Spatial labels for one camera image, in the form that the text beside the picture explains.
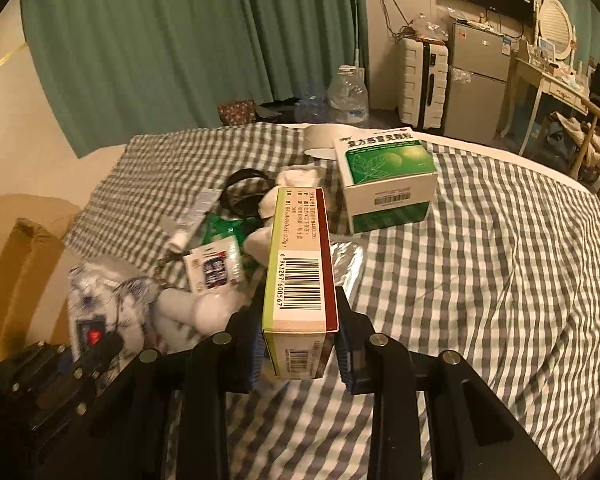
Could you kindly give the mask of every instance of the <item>cardboard box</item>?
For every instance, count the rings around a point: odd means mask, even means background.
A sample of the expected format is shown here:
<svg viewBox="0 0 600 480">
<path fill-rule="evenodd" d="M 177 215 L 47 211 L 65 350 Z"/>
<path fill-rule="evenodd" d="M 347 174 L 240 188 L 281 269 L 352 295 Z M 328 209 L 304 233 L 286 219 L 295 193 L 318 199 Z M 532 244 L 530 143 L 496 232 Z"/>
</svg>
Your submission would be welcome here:
<svg viewBox="0 0 600 480">
<path fill-rule="evenodd" d="M 352 233 L 424 220 L 438 173 L 412 133 L 360 130 L 334 142 Z"/>
<path fill-rule="evenodd" d="M 281 187 L 262 313 L 276 376 L 322 377 L 337 331 L 324 193 L 313 187 Z"/>
</svg>

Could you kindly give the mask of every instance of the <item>silver refrigerator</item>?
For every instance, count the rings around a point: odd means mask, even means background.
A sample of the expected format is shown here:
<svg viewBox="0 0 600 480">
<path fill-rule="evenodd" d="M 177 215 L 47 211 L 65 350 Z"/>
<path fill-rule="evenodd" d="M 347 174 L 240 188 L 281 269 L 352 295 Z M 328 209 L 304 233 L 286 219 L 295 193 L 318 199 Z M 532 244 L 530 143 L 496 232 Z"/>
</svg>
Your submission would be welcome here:
<svg viewBox="0 0 600 480">
<path fill-rule="evenodd" d="M 489 144 L 507 85 L 510 39 L 456 23 L 451 40 L 444 136 Z"/>
</svg>

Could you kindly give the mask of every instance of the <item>green medicine box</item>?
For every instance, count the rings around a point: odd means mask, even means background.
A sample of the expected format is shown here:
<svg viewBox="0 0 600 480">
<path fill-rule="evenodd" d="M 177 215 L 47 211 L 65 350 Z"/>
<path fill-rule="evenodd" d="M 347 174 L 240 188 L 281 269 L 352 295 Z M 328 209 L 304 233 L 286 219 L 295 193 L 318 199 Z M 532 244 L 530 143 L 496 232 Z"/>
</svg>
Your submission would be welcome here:
<svg viewBox="0 0 600 480">
<path fill-rule="evenodd" d="M 360 130 L 334 147 L 352 233 L 424 220 L 438 172 L 410 128 Z"/>
</svg>

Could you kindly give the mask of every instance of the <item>plastic water bottle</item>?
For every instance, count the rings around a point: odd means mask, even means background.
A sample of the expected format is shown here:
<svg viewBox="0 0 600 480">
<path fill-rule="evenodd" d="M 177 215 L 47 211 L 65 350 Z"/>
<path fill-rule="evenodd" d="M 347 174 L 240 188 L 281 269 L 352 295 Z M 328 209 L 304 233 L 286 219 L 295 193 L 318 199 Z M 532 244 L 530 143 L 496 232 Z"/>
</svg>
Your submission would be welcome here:
<svg viewBox="0 0 600 480">
<path fill-rule="evenodd" d="M 300 95 L 300 100 L 294 105 L 294 118 L 296 123 L 328 123 L 329 104 L 327 98 L 320 94 Z"/>
<path fill-rule="evenodd" d="M 329 118 L 332 123 L 366 128 L 369 119 L 369 96 L 365 82 L 354 66 L 341 65 L 327 90 Z"/>
</svg>

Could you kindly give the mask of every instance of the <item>bed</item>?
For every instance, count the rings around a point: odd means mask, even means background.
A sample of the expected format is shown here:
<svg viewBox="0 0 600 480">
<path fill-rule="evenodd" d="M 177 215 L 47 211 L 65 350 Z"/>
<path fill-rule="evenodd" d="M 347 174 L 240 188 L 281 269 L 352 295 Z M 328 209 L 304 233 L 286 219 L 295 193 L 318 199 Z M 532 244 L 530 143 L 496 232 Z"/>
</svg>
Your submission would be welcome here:
<svg viewBox="0 0 600 480">
<path fill-rule="evenodd" d="M 436 197 L 425 221 L 362 235 L 368 259 L 352 307 L 408 349 L 457 349 L 561 478 L 576 479 L 600 449 L 600 203 L 516 155 L 418 135 L 440 173 Z M 337 209 L 330 230 L 343 234 L 337 168 L 301 146 L 300 128 L 263 123 L 137 136 L 65 244 L 154 275 L 165 253 L 162 215 L 179 216 L 201 188 L 221 186 L 240 168 L 275 174 L 307 163 L 326 168 Z M 179 262 L 162 277 L 187 286 Z M 198 339 L 188 327 L 175 330 Z M 333 357 L 321 380 L 227 403 L 232 478 L 365 476 L 372 399 L 346 393 Z M 422 399 L 419 409 L 423 478 L 430 478 Z M 170 456 L 171 478 L 173 466 Z"/>
</svg>

